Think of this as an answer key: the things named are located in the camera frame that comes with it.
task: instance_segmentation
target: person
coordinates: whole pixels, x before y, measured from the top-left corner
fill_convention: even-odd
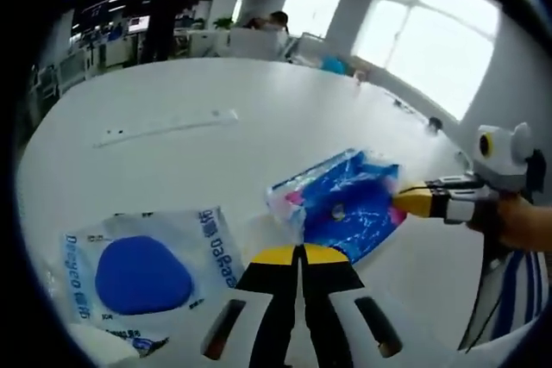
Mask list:
[[[288,16],[281,10],[271,13],[268,18],[254,17],[250,19],[243,27],[247,29],[257,30],[285,30],[287,34],[290,33],[287,28]]]
[[[184,0],[152,0],[141,63],[167,60],[173,44],[174,18]]]
[[[552,253],[552,207],[538,207],[521,196],[499,200],[499,218],[503,227],[499,240],[505,246],[532,252]],[[469,224],[473,230],[484,232],[486,224]]]

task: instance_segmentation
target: desk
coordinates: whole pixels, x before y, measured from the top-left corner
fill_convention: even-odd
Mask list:
[[[456,147],[370,84],[251,59],[139,65],[76,85],[27,145],[17,177],[25,240],[57,257],[57,236],[118,212],[220,205],[244,262],[287,242],[267,219],[264,189],[348,147],[369,147],[413,178],[458,174]],[[226,126],[172,131],[94,148],[106,128],[235,109]],[[447,346],[472,314],[483,238],[409,217],[357,270],[377,281]]]

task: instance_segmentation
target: blue sponge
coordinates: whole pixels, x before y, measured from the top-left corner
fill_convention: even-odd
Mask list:
[[[190,273],[157,240],[135,236],[116,240],[97,264],[96,291],[120,315],[141,315],[183,305],[193,289]]]

